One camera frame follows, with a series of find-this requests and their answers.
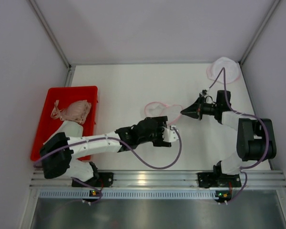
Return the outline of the white mesh laundry bag pink trim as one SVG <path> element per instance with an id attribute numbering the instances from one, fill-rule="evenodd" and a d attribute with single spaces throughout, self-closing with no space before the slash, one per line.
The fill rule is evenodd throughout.
<path id="1" fill-rule="evenodd" d="M 167 105 L 161 102 L 148 103 L 144 108 L 146 117 L 167 116 L 168 125 L 174 125 L 181 116 L 183 107 L 179 104 Z"/>

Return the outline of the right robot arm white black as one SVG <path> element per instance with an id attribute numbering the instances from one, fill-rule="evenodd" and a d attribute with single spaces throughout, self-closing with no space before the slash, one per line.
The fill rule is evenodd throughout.
<path id="1" fill-rule="evenodd" d="M 214 172 L 220 175 L 237 175 L 242 169 L 253 168 L 242 166 L 243 162 L 263 162 L 276 156 L 276 142 L 270 119 L 258 119 L 231 110 L 231 92 L 217 91 L 216 101 L 203 90 L 196 101 L 181 111 L 182 115 L 202 120 L 204 115 L 213 116 L 221 125 L 228 126 L 237 132 L 236 151 L 228 158 L 214 166 Z"/>

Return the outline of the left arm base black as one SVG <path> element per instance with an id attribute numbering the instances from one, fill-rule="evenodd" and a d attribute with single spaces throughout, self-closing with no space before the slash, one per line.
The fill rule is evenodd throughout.
<path id="1" fill-rule="evenodd" d="M 112 172 L 98 172 L 84 183 L 92 187 L 110 187 L 113 184 L 113 175 Z"/>

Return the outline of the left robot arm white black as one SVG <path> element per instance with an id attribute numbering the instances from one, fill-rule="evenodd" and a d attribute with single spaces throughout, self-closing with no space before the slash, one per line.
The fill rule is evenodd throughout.
<path id="1" fill-rule="evenodd" d="M 40 149 L 44 177 L 68 176 L 86 182 L 97 177 L 97 168 L 91 162 L 81 161 L 82 157 L 130 151 L 148 142 L 154 147 L 170 147 L 178 137 L 167 120 L 166 116 L 147 117 L 136 125 L 103 135 L 71 137 L 56 133 Z"/>

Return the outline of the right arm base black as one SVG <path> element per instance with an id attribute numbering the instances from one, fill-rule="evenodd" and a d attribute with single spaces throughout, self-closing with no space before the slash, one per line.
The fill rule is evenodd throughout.
<path id="1" fill-rule="evenodd" d="M 239 175 L 216 174 L 215 172 L 200 172 L 198 186 L 203 188 L 211 187 L 241 187 Z"/>

